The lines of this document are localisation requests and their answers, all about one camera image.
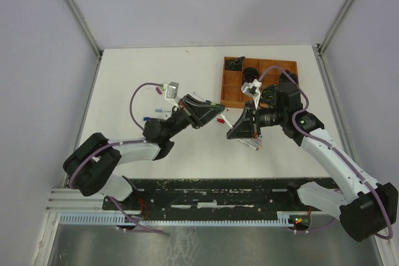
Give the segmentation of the magenta capped marker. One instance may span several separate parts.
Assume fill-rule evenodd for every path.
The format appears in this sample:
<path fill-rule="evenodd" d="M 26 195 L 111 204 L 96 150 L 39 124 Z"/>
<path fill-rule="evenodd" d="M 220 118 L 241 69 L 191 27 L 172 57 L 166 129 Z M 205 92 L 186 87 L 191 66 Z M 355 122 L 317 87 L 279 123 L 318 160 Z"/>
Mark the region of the magenta capped marker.
<path fill-rule="evenodd" d="M 244 140 L 240 140 L 240 139 L 238 139 L 237 140 L 238 142 L 240 142 L 240 143 L 242 143 L 242 144 L 244 144 L 244 145 L 246 145 L 246 146 L 248 146 L 248 147 L 250 147 L 251 149 L 253 149 L 253 150 L 255 150 L 255 151 L 257 151 L 259 148 L 257 147 L 257 146 L 254 146 L 252 143 L 250 143 L 250 142 L 247 142 L 247 141 L 244 141 Z"/>

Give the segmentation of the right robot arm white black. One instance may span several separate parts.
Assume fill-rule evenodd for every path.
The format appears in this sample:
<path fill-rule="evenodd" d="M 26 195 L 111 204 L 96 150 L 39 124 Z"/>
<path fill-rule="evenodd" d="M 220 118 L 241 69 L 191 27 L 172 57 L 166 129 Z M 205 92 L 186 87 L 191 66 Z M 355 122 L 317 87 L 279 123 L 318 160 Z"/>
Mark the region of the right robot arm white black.
<path fill-rule="evenodd" d="M 256 138 L 261 136 L 262 128 L 280 126 L 339 187 L 338 191 L 333 191 L 314 181 L 306 182 L 287 193 L 287 205 L 295 211 L 310 206 L 327 213 L 358 242 L 372 235 L 383 240 L 392 239 L 398 190 L 392 183 L 379 183 L 337 146 L 324 124 L 307 111 L 307 95 L 286 71 L 282 74 L 286 80 L 274 87 L 274 102 L 267 108 L 259 108 L 261 81 L 243 83 L 241 91 L 252 100 L 246 102 L 240 118 L 228 131 L 227 139 Z"/>

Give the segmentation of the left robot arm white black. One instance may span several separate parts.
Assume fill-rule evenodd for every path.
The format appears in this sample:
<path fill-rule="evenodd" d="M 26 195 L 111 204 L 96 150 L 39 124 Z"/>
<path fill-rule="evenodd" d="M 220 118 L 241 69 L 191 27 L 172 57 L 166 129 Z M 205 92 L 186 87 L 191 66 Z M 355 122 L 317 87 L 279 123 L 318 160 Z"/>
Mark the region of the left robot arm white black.
<path fill-rule="evenodd" d="M 110 140 L 102 133 L 92 134 L 63 163 L 69 187 L 84 197 L 102 194 L 116 200 L 125 210 L 138 202 L 135 188 L 128 179 L 113 172 L 121 164 L 163 159 L 174 147 L 171 139 L 187 127 L 200 129 L 224 112 L 225 106 L 201 102 L 185 95 L 167 119 L 150 118 L 143 137 L 132 140 Z"/>

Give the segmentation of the orange wooden compartment tray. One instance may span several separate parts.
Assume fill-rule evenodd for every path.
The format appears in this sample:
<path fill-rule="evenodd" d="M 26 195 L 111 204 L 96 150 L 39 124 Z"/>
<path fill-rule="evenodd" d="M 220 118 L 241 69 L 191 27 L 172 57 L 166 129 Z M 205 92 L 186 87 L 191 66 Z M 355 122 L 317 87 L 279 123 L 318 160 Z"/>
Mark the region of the orange wooden compartment tray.
<path fill-rule="evenodd" d="M 297 62 L 291 60 L 225 57 L 220 102 L 228 108 L 243 108 L 251 97 L 241 92 L 244 82 L 259 78 L 269 67 L 277 65 L 298 79 Z"/>

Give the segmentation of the aluminium frame post right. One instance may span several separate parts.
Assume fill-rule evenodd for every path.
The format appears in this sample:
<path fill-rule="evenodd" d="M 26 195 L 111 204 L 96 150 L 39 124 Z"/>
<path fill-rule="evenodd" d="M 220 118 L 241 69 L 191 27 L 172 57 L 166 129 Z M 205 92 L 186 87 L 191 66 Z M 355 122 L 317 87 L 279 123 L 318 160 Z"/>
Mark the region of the aluminium frame post right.
<path fill-rule="evenodd" d="M 334 17 L 330 27 L 328 28 L 323 40 L 321 43 L 317 45 L 317 52 L 321 56 L 323 55 L 327 49 L 329 48 L 330 44 L 332 43 L 334 37 L 338 33 L 341 25 L 343 24 L 345 18 L 349 14 L 351 8 L 355 4 L 356 0 L 344 0 L 341 4 L 337 14 Z"/>

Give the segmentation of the aluminium frame post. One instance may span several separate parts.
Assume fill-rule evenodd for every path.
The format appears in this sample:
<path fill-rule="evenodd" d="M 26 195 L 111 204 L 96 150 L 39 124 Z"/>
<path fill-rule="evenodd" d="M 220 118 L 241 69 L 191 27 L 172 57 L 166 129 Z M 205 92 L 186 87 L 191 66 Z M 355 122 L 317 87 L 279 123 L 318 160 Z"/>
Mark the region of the aluminium frame post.
<path fill-rule="evenodd" d="M 341 4 L 337 14 L 334 17 L 330 27 L 328 28 L 323 40 L 321 43 L 317 45 L 317 52 L 321 56 L 323 55 L 327 49 L 329 48 L 330 44 L 332 43 L 334 37 L 338 33 L 341 25 L 343 24 L 345 18 L 349 14 L 351 8 L 355 4 L 356 0 L 344 0 Z"/>
<path fill-rule="evenodd" d="M 103 50 L 99 47 L 97 41 L 95 40 L 95 37 L 94 37 L 92 31 L 90 30 L 89 25 L 88 25 L 87 21 L 85 20 L 85 17 L 82 14 L 78 4 L 76 3 L 75 0 L 64 0 L 64 1 L 66 3 L 67 7 L 69 8 L 69 11 L 71 12 L 72 17 L 74 18 L 74 20 L 78 24 L 80 30 L 82 31 L 85 39 L 89 43 L 91 49 L 93 50 L 93 52 L 95 53 L 95 55 L 97 57 L 101 57 Z"/>

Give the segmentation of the aluminium frame post left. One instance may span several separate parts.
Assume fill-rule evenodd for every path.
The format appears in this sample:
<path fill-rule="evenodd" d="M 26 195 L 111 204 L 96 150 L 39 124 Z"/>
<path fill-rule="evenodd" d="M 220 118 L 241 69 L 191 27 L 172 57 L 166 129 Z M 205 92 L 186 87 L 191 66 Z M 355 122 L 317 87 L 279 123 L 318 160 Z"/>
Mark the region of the aluminium frame post left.
<path fill-rule="evenodd" d="M 93 52 L 95 53 L 95 55 L 97 57 L 101 57 L 103 50 L 99 47 L 97 41 L 95 40 L 95 37 L 94 37 L 92 31 L 90 30 L 89 25 L 88 25 L 87 21 L 85 20 L 85 17 L 82 14 L 78 4 L 76 3 L 75 0 L 64 0 L 64 1 L 66 3 L 67 7 L 69 8 L 69 11 L 71 12 L 72 17 L 74 18 L 74 20 L 78 24 L 80 30 L 82 31 L 85 39 L 89 43 L 91 49 L 93 50 Z"/>

